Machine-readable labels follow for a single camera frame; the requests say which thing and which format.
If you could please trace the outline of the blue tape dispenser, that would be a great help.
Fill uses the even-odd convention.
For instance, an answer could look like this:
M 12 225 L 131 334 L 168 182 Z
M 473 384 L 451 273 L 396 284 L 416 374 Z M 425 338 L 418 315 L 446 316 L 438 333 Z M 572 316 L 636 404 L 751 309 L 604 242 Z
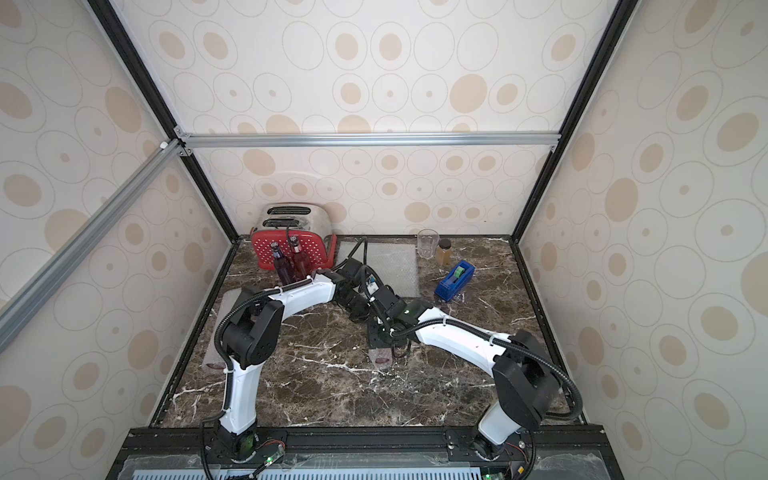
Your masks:
M 459 261 L 450 273 L 441 280 L 435 294 L 445 302 L 451 301 L 472 279 L 475 267 L 465 260 Z

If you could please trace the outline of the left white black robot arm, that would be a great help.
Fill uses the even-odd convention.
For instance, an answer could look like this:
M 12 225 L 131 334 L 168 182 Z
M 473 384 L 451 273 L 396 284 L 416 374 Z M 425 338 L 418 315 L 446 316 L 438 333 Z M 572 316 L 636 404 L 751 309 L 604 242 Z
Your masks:
M 224 361 L 225 393 L 220 413 L 210 420 L 231 458 L 256 452 L 256 398 L 264 364 L 276 350 L 283 321 L 320 304 L 335 302 L 367 320 L 368 266 L 349 254 L 331 269 L 319 269 L 286 285 L 254 292 L 242 289 L 219 321 L 213 346 Z

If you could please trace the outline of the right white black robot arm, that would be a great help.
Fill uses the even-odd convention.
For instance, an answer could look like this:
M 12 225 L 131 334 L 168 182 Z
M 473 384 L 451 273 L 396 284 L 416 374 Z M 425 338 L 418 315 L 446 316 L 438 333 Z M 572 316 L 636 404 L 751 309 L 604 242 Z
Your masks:
M 386 343 L 437 347 L 492 377 L 497 400 L 476 424 L 472 440 L 479 457 L 498 458 L 506 440 L 520 429 L 532 431 L 545 419 L 573 421 L 582 414 L 578 387 L 530 332 L 494 332 L 454 318 L 422 299 L 407 303 L 366 264 L 359 277 L 361 292 L 382 322 Z

